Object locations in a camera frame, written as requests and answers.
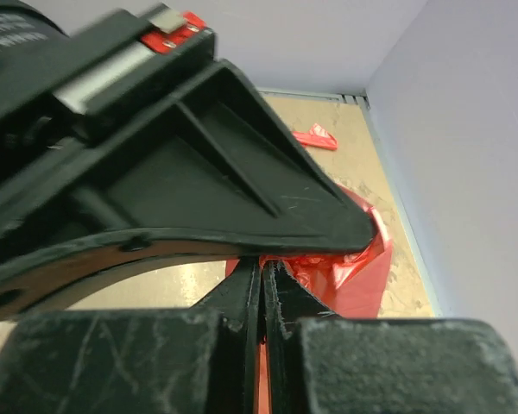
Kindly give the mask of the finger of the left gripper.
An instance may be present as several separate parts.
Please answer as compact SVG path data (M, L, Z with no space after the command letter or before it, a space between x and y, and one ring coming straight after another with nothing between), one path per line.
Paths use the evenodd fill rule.
M369 216L229 61L99 143L66 138L0 185L0 276L96 252L358 252Z
M65 309L104 288L162 269L240 256L236 245L206 241L127 243L61 254L51 249L0 266L0 321L27 311Z

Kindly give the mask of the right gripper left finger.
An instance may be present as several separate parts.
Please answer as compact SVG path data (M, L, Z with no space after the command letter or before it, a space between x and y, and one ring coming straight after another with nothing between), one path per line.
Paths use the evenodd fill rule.
M0 413L254 413L260 297L247 257L187 309L25 317L0 352Z

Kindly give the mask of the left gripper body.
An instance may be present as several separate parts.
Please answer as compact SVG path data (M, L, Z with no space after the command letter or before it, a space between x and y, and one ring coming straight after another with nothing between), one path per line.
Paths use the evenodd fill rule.
M216 36L191 13L118 9L75 34L0 3L0 142L102 141L209 66Z

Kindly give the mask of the red trash bag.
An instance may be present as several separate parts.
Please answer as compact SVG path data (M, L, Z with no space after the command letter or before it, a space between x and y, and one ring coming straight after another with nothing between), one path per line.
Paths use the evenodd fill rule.
M357 194L351 199L375 225L364 251L227 262L216 289L225 326L224 412L361 410L372 354L358 331L380 309L393 242L376 208Z

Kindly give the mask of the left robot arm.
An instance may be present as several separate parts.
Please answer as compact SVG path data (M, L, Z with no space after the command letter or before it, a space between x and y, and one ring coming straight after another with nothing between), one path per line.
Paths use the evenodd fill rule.
M0 1L0 320L145 261L368 247L368 214L215 49L163 4L66 35Z

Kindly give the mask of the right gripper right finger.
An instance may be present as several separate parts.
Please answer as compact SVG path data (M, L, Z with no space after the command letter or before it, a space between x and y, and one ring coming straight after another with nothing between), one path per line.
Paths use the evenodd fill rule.
M472 319L345 318L262 272L273 413L518 413L504 340Z

